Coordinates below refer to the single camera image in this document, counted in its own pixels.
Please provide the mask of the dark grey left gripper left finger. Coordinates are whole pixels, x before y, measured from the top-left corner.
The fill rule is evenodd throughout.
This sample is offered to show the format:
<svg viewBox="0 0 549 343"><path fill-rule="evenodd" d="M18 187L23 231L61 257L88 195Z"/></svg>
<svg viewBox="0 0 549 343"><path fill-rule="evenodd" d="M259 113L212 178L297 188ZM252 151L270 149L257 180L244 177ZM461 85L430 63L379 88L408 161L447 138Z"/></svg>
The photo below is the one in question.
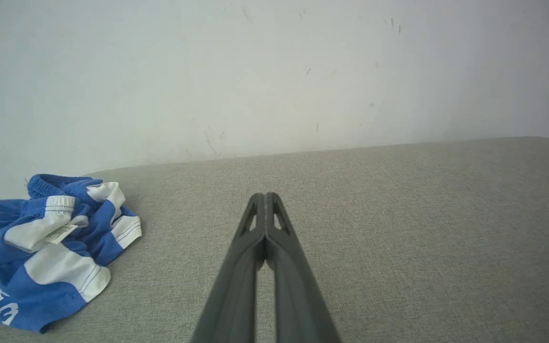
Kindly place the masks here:
<svg viewBox="0 0 549 343"><path fill-rule="evenodd" d="M265 260L265 195L251 195L191 343L255 343L257 271Z"/></svg>

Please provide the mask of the grey fabric sofa cushion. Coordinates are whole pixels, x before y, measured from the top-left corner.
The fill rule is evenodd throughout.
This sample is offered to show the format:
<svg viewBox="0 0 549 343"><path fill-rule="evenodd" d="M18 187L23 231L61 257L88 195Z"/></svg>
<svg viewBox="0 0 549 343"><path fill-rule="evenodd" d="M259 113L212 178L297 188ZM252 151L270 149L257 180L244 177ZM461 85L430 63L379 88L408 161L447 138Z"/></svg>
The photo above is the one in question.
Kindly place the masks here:
<svg viewBox="0 0 549 343"><path fill-rule="evenodd" d="M549 343L549 139L377 146L104 170L143 236L46 334L189 343L248 198L278 193L344 343Z"/></svg>

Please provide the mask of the blue and white sports shorts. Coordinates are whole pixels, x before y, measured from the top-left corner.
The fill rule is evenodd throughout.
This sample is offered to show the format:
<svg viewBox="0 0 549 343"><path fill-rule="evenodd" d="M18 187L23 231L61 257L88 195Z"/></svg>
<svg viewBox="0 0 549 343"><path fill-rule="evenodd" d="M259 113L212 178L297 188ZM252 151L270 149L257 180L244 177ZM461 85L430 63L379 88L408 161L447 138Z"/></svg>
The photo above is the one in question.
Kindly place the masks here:
<svg viewBox="0 0 549 343"><path fill-rule="evenodd" d="M0 200L0 324L44 333L105 290L143 232L118 182L35 174L27 189Z"/></svg>

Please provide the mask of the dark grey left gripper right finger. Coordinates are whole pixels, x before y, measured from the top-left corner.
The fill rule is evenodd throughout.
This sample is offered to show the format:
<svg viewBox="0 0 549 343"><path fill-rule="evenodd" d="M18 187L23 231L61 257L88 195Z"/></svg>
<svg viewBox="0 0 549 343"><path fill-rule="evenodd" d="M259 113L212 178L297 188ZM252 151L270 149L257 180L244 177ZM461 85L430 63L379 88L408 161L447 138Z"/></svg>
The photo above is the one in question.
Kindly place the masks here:
<svg viewBox="0 0 549 343"><path fill-rule="evenodd" d="M342 343L283 200L268 192L265 206L266 261L275 283L276 343Z"/></svg>

